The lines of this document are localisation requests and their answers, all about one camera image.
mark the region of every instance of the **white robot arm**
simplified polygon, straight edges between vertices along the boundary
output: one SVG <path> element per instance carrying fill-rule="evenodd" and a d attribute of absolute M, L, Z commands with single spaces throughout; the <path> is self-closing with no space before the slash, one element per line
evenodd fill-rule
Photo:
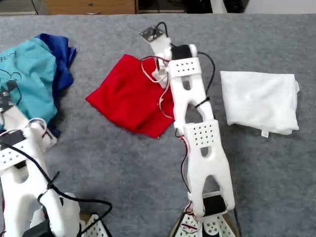
<path fill-rule="evenodd" d="M 7 130 L 0 134 L 5 228 L 0 237 L 86 237 L 82 230 L 96 224 L 98 216 L 87 224 L 81 221 L 77 201 L 83 200 L 59 191 L 47 175 L 43 152 L 57 139 L 42 119 L 28 120 L 7 92 L 0 93 L 0 107 Z M 107 237 L 103 225 L 98 226 L 93 234 L 89 231 L 90 236 Z"/>
<path fill-rule="evenodd" d="M 218 223 L 219 218 L 235 207 L 234 192 L 231 181 L 229 164 L 222 148 L 218 121 L 214 119 L 209 98 L 206 97 L 201 77 L 201 67 L 197 57 L 197 48 L 193 45 L 174 46 L 166 34 L 152 26 L 140 35 L 151 45 L 158 59 L 158 68 L 152 76 L 159 81 L 162 87 L 170 85 L 174 101 L 174 127 L 188 145 L 188 198 L 192 206 L 191 214 L 198 223 Z M 184 81 L 190 89 L 184 88 Z M 192 104 L 201 114 L 203 122 L 186 123 L 187 107 Z M 213 176 L 220 187 L 220 191 L 203 193 L 205 181 L 208 176 Z M 202 236 L 202 231 L 187 228 L 184 234 L 197 233 Z M 181 230 L 174 236 L 181 236 Z"/>

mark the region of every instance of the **white plastic part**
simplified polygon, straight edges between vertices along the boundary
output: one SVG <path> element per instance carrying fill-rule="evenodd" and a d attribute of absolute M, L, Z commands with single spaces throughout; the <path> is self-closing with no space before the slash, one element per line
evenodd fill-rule
<path fill-rule="evenodd" d="M 185 214 L 178 229 L 175 231 L 174 237 L 202 237 L 203 228 L 209 236 L 235 237 L 234 232 L 222 215 L 203 217 L 202 225 L 199 227 L 197 232 L 194 229 L 183 226 L 182 224 L 189 224 L 195 227 L 199 226 L 195 218 Z"/>
<path fill-rule="evenodd" d="M 185 115 L 188 104 L 194 106 L 206 99 L 201 77 L 201 68 L 197 57 L 172 60 L 168 64 L 170 87 L 174 101 L 174 127 L 179 135 L 184 135 L 189 144 L 188 152 L 188 184 L 189 199 L 196 217 L 205 214 L 203 204 L 203 187 L 208 176 L 213 176 L 220 187 L 226 209 L 235 206 L 234 192 L 231 181 L 229 164 L 222 148 L 218 121 L 214 119 L 209 101 L 198 106 L 202 123 L 186 124 Z M 188 81 L 190 89 L 183 86 Z M 201 148 L 208 147 L 208 154 L 203 156 Z"/>
<path fill-rule="evenodd" d="M 93 214 L 86 224 L 86 226 L 90 225 L 93 221 L 99 218 L 98 215 Z M 93 227 L 91 227 L 86 234 L 82 235 L 82 237 L 109 237 L 102 222 L 98 221 Z"/>
<path fill-rule="evenodd" d="M 3 117 L 5 121 L 5 130 L 23 129 L 29 122 L 26 116 L 16 106 L 13 106 L 12 108 L 4 112 Z M 39 130 L 40 134 L 43 134 L 44 132 L 43 128 L 38 123 L 32 123 L 31 127 Z M 41 143 L 39 143 L 39 146 L 41 150 L 45 152 L 56 143 L 57 138 L 48 129 L 45 136 L 41 139 Z"/>
<path fill-rule="evenodd" d="M 170 51 L 170 46 L 171 44 L 171 39 L 168 38 L 165 34 L 159 36 L 157 39 L 154 41 L 150 42 L 150 46 L 152 47 L 155 56 L 159 56 L 164 58 L 164 52 L 165 50 Z M 158 59 L 159 63 L 159 71 L 156 69 L 153 73 L 152 76 L 159 81 L 159 84 L 161 85 L 162 88 L 165 88 L 167 85 L 167 72 L 165 71 L 165 64 L 163 63 L 162 60 Z"/>
<path fill-rule="evenodd" d="M 35 140 L 26 139 L 14 147 L 34 158 L 47 172 L 42 151 Z M 14 166 L 23 160 L 26 162 L 25 167 L 18 169 Z M 5 201 L 5 237 L 21 237 L 29 229 L 32 217 L 33 225 L 38 223 L 40 216 L 31 213 L 30 206 L 37 203 L 37 197 L 44 192 L 40 201 L 46 208 L 52 232 L 57 237 L 76 236 L 79 231 L 79 204 L 64 199 L 62 205 L 60 197 L 52 189 L 47 191 L 47 181 L 34 163 L 14 150 L 5 148 L 0 151 L 0 171 Z"/>

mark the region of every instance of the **perforated plate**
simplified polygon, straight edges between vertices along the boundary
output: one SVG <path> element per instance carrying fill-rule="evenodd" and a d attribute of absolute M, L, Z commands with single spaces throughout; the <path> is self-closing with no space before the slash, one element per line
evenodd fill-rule
<path fill-rule="evenodd" d="M 198 58 L 172 60 L 169 62 L 168 68 L 171 78 L 178 78 L 202 73 Z"/>
<path fill-rule="evenodd" d="M 213 122 L 201 122 L 196 124 L 186 125 L 188 139 L 192 139 L 190 144 L 196 145 L 199 148 L 210 146 L 215 140 L 216 126 Z"/>
<path fill-rule="evenodd" d="M 40 153 L 40 151 L 37 149 L 37 146 L 35 146 L 34 143 L 29 139 L 15 144 L 14 147 L 24 151 L 32 157 L 37 157 L 35 156 L 36 152 Z M 25 156 L 10 148 L 5 148 L 4 150 L 0 151 L 0 171 L 3 171 L 24 160 L 26 160 Z"/>
<path fill-rule="evenodd" d="M 184 215 L 181 224 L 190 224 L 190 225 L 196 225 L 198 226 L 197 222 L 192 216 Z M 184 229 L 183 226 L 179 225 L 179 228 L 175 231 L 176 234 L 174 237 L 202 237 L 202 232 L 196 232 L 191 233 L 194 230 L 190 228 Z M 209 216 L 203 218 L 203 228 L 205 229 L 205 232 L 209 236 L 215 236 L 218 233 L 220 233 L 220 237 L 235 237 L 234 232 L 229 227 L 227 222 L 225 221 L 224 217 L 222 215 L 220 216 Z"/>
<path fill-rule="evenodd" d="M 87 225 L 90 225 L 93 221 L 95 221 L 97 218 L 99 218 L 98 215 L 93 214 L 90 218 L 90 220 L 88 221 Z M 87 231 L 87 235 L 86 237 L 109 237 L 102 222 L 98 221 L 93 227 L 91 227 L 88 231 Z"/>

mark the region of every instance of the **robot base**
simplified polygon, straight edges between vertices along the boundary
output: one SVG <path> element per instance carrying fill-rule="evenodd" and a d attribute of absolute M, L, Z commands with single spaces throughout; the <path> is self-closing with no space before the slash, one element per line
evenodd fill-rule
<path fill-rule="evenodd" d="M 193 216 L 182 213 L 168 237 L 239 237 L 239 234 L 227 214 L 203 217 L 203 224 L 199 225 Z"/>

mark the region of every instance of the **red wire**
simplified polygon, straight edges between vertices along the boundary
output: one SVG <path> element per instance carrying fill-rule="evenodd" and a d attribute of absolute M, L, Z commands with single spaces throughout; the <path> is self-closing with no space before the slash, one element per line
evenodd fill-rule
<path fill-rule="evenodd" d="M 194 229 L 194 230 L 197 230 L 197 227 L 195 227 L 195 226 L 191 226 L 191 225 L 188 225 L 188 224 L 181 224 L 181 226 L 186 226 L 186 227 L 189 227 L 189 228 L 191 228 L 191 229 Z"/>

